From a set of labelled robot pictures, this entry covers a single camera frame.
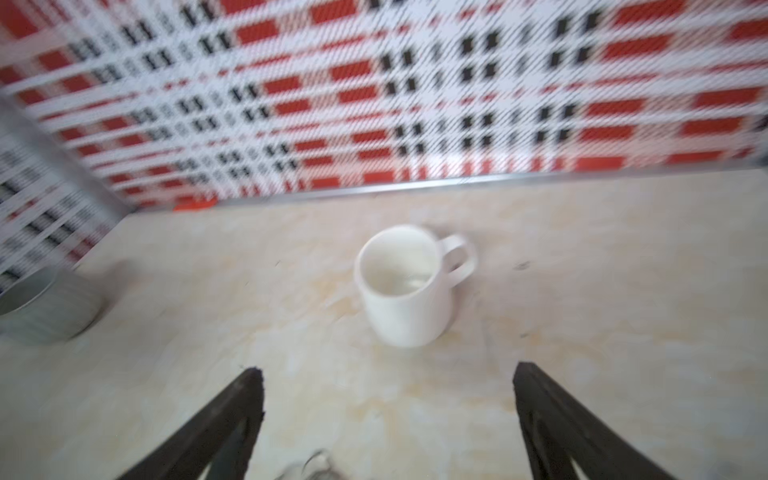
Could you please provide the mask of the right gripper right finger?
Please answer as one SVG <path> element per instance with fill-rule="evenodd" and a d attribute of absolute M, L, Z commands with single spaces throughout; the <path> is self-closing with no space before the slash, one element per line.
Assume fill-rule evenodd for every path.
<path fill-rule="evenodd" d="M 512 379 L 535 479 L 669 479 L 538 365 L 521 362 Z"/>

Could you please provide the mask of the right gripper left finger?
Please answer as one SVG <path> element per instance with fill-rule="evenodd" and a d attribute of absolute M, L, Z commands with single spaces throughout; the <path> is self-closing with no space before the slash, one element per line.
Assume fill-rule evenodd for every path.
<path fill-rule="evenodd" d="M 264 378 L 252 367 L 123 479 L 243 479 L 264 420 Z"/>

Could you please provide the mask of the red handled key ring holder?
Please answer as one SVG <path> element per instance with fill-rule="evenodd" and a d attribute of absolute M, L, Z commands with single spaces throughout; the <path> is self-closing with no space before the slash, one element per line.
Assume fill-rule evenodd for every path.
<path fill-rule="evenodd" d="M 285 467 L 276 480 L 343 480 L 344 474 L 332 461 L 328 450 L 313 452 L 306 460 Z"/>

